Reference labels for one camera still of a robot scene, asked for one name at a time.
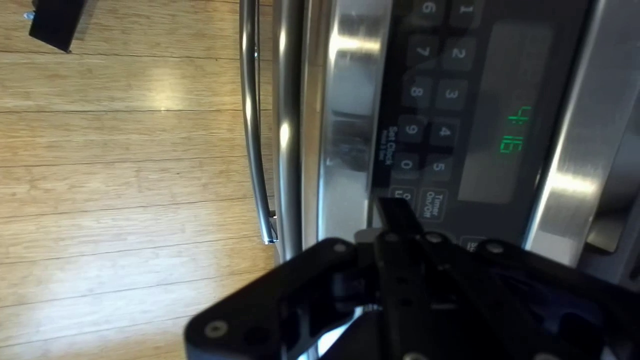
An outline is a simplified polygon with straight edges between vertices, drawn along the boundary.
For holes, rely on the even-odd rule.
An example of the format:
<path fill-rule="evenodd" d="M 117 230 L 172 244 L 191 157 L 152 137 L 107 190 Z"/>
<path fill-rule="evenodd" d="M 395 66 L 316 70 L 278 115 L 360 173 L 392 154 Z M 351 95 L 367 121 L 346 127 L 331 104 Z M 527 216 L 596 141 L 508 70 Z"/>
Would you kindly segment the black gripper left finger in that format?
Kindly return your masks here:
<path fill-rule="evenodd" d="M 421 266 L 410 257 L 413 233 L 408 205 L 398 199 L 378 201 L 382 237 L 375 254 L 386 322 L 388 357 L 392 360 L 431 360 L 429 299 L 421 278 Z"/>

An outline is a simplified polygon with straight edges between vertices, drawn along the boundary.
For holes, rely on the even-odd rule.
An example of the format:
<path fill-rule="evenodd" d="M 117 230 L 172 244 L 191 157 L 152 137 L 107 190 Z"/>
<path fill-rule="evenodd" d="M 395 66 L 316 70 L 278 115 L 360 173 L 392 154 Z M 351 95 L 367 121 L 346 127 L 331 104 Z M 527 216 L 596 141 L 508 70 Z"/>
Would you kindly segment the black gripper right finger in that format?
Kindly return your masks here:
<path fill-rule="evenodd" d="M 437 268 L 461 289 L 491 336 L 512 360 L 534 360 L 555 350 L 553 339 L 471 253 L 433 233 L 421 244 Z"/>

